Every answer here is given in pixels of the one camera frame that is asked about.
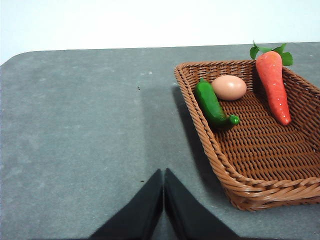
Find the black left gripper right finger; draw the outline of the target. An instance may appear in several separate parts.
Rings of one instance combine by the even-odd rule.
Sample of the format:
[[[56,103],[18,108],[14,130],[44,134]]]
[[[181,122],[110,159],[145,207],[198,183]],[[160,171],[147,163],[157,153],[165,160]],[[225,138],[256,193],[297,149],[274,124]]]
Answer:
[[[201,205],[174,173],[164,174],[165,211],[180,240],[238,240],[238,235]]]

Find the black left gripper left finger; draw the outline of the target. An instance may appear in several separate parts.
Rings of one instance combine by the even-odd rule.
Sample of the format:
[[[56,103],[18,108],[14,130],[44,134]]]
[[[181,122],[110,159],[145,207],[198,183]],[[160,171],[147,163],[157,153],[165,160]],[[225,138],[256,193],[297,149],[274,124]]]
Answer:
[[[134,197],[91,240],[149,240],[163,211],[162,172],[157,169]]]

